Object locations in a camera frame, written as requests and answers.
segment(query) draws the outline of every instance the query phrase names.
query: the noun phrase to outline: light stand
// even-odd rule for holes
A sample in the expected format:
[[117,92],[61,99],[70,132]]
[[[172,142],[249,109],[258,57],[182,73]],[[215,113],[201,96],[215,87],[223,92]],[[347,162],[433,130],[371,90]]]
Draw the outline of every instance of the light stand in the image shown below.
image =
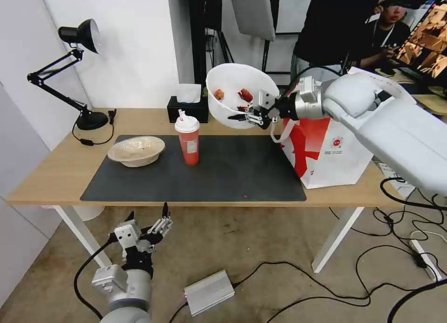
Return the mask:
[[[82,44],[84,47],[89,49],[94,53],[98,53],[98,47],[100,45],[99,42],[99,31],[98,27],[93,19],[86,20],[82,22],[77,28],[75,27],[60,27],[59,28],[59,37],[70,44],[74,49],[59,58],[58,60],[50,63],[44,68],[39,69],[34,73],[28,74],[28,81],[39,88],[45,90],[51,95],[57,97],[58,99],[64,101],[68,105],[76,108],[80,111],[80,115],[76,121],[76,125],[81,130],[94,130],[100,127],[103,127],[107,124],[108,118],[102,112],[92,112],[88,109],[87,104],[78,102],[73,100],[61,93],[57,90],[51,88],[49,85],[45,84],[45,80],[50,77],[62,72],[64,69],[67,69],[70,66],[73,66],[75,63],[78,63],[82,60],[82,55],[84,51],[80,49],[77,44]],[[74,57],[75,60],[70,61],[68,64],[61,68],[57,69],[49,69],[55,64],[69,58]]]

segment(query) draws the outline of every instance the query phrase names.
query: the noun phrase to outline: cup lid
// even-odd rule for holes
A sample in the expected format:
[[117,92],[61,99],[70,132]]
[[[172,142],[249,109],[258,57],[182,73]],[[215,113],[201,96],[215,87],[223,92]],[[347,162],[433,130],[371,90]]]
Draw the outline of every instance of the cup lid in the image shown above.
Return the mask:
[[196,117],[187,116],[181,109],[178,110],[179,117],[174,125],[177,132],[192,133],[200,128],[200,123]]

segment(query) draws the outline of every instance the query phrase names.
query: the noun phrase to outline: red logo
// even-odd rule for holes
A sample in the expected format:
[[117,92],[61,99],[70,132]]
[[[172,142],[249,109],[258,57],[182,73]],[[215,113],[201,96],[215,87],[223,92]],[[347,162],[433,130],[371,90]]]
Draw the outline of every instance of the red logo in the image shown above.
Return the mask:
[[343,138],[338,137],[332,140],[332,148],[340,148],[343,144]]

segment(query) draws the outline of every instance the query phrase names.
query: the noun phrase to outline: tissue box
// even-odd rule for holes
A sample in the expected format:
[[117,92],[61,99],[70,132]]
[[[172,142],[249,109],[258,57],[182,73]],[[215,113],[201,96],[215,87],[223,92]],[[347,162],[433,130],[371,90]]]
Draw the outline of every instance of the tissue box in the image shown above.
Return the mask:
[[170,123],[175,123],[178,110],[184,110],[187,116],[196,117],[199,123],[208,123],[208,98],[202,96],[198,103],[179,103],[177,96],[172,96],[168,103],[168,117]]

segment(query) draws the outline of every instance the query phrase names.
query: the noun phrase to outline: wooden table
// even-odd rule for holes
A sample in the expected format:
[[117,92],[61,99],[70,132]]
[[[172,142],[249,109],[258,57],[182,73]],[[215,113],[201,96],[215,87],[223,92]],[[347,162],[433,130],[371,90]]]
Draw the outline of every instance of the wooden table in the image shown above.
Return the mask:
[[[111,133],[107,125],[94,131],[75,131],[78,137],[96,142],[106,140]],[[260,128],[236,130],[227,128],[213,118],[202,124],[202,135],[268,135]],[[119,135],[175,135],[173,124],[168,121],[165,109],[118,109],[115,119],[115,135],[104,145],[93,147],[81,145],[69,134],[9,196],[10,204],[52,205],[82,242],[89,253],[94,253],[99,244],[74,210],[74,205],[84,206],[158,206],[161,202],[89,202],[80,197],[90,183],[109,148]],[[328,261],[341,240],[360,215],[364,207],[399,208],[396,203],[382,194],[379,183],[384,178],[380,170],[371,163],[355,185],[319,189],[305,189],[307,197],[302,202],[169,202],[171,206],[198,207],[344,207],[346,211],[326,243],[318,253],[313,269],[318,273]],[[391,185],[387,190],[394,191]],[[101,267],[111,264],[102,253],[96,257]]]

